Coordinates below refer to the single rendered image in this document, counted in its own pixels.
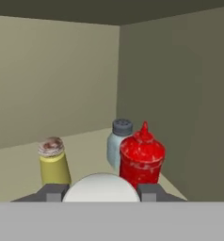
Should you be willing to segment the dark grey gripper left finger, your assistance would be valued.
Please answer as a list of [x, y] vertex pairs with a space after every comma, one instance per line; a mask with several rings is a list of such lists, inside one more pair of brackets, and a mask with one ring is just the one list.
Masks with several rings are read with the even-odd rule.
[[37, 193], [21, 197], [14, 202], [62, 202], [69, 188], [68, 184], [47, 184]]

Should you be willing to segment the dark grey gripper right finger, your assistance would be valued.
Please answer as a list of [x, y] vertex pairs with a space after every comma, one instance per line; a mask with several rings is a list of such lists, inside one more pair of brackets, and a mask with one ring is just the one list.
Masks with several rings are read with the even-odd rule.
[[184, 201], [184, 199], [166, 192], [160, 184], [139, 184], [136, 191], [142, 202]]

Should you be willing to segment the white round-topped bottle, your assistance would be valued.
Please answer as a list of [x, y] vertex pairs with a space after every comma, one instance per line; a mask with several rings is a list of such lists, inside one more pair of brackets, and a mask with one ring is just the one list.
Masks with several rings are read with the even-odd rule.
[[140, 202], [136, 190], [121, 177], [110, 173], [90, 174], [76, 182], [64, 202]]

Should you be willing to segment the yellow shaker with silver lid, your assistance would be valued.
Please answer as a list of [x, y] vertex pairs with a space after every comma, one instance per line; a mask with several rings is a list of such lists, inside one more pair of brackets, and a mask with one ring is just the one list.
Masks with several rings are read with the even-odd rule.
[[39, 145], [38, 153], [44, 185], [72, 183], [65, 147], [60, 137], [48, 137]]

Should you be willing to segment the red condiment bottle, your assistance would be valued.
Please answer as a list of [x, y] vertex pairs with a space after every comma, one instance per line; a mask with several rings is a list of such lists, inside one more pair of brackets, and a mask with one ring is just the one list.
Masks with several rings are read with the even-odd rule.
[[120, 177], [137, 188], [157, 184], [166, 157], [165, 146], [155, 139], [146, 121], [120, 144]]

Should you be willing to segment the pale blue shaker grey lid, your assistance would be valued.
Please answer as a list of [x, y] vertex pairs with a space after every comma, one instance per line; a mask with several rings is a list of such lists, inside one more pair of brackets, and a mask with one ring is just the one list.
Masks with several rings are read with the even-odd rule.
[[120, 144], [133, 133], [133, 124], [127, 119], [112, 122], [112, 132], [107, 139], [106, 159], [115, 170], [120, 168]]

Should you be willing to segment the beige cabinet interior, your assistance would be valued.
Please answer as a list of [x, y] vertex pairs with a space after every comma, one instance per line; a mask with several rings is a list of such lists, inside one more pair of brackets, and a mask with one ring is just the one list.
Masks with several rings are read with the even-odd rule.
[[148, 123], [161, 181], [224, 201], [224, 0], [110, 0], [118, 24], [0, 16], [0, 201], [40, 187], [38, 143], [62, 137], [72, 177], [105, 171], [112, 120]]

